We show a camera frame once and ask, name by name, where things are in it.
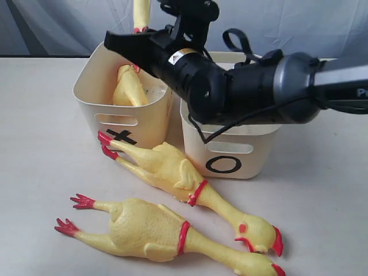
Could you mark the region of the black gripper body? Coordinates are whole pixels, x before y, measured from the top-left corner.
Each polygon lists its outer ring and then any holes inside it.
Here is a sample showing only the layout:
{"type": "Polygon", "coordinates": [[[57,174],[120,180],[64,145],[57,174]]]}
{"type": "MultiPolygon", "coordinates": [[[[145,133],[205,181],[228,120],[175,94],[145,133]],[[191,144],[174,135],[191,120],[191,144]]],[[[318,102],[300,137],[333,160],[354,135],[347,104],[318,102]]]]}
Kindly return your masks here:
{"type": "Polygon", "coordinates": [[[173,41],[167,30],[154,33],[150,68],[155,77],[187,103],[201,124],[225,124],[229,79],[223,68],[184,39],[173,41]]]}

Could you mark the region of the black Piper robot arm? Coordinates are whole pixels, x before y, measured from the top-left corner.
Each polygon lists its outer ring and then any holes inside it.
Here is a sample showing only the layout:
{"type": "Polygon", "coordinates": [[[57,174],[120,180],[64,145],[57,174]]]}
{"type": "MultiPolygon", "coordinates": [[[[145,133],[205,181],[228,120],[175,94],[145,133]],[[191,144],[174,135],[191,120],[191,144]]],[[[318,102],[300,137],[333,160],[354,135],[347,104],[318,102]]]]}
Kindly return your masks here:
{"type": "Polygon", "coordinates": [[[246,56],[229,70],[167,30],[108,32],[104,45],[172,88],[202,124],[305,124],[323,109],[367,112],[367,57],[325,61],[277,49],[257,58],[242,31],[228,29],[223,40],[246,56]]]}

